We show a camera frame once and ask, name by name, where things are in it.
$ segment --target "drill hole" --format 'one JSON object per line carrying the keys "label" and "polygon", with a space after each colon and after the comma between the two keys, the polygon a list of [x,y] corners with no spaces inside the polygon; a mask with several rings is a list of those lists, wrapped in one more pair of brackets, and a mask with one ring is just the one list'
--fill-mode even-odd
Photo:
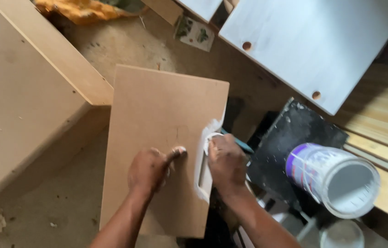
{"label": "drill hole", "polygon": [[321,98],[321,93],[319,91],[315,91],[313,94],[312,94],[312,98],[314,100],[318,100]]}
{"label": "drill hole", "polygon": [[243,50],[249,51],[251,47],[252,47],[252,44],[250,42],[243,43]]}

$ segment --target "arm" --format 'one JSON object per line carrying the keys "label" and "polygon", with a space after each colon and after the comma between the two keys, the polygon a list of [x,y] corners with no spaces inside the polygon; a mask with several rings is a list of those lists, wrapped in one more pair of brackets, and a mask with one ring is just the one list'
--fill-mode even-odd
{"label": "arm", "polygon": [[146,209],[155,192],[164,182],[171,162],[186,153],[176,147],[164,155],[157,149],[140,151],[128,171],[130,191],[110,221],[93,240],[90,248],[133,248]]}
{"label": "arm", "polygon": [[300,248],[296,239],[258,205],[246,188],[246,156],[232,135],[214,136],[208,164],[222,200],[257,248]]}

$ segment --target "person's left hand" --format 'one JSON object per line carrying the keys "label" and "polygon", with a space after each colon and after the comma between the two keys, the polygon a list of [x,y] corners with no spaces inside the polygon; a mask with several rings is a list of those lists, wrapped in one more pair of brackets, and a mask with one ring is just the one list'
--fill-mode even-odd
{"label": "person's left hand", "polygon": [[167,155],[156,148],[139,151],[128,171],[130,191],[139,191],[150,196],[154,194],[167,176],[171,162],[185,153],[184,147],[175,147]]}

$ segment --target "paint can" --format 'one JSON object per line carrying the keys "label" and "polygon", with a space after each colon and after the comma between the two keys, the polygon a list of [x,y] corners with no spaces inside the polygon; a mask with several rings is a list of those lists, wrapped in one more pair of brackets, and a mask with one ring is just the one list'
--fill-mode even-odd
{"label": "paint can", "polygon": [[345,150],[301,144],[287,157],[285,169],[315,201],[343,219],[365,215],[378,196],[379,172],[369,161]]}
{"label": "paint can", "polygon": [[333,223],[322,231],[321,248],[364,248],[365,239],[361,228],[351,220]]}

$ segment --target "hand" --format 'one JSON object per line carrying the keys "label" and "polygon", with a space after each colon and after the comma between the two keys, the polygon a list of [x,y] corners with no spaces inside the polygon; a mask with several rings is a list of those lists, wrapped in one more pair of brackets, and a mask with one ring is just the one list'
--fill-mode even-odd
{"label": "hand", "polygon": [[128,170],[130,191],[152,196],[167,176],[171,162],[185,153],[184,147],[175,147],[167,155],[156,148],[139,151]]}
{"label": "hand", "polygon": [[224,201],[247,190],[246,155],[235,143],[232,134],[214,136],[209,142],[208,154],[213,184]]}

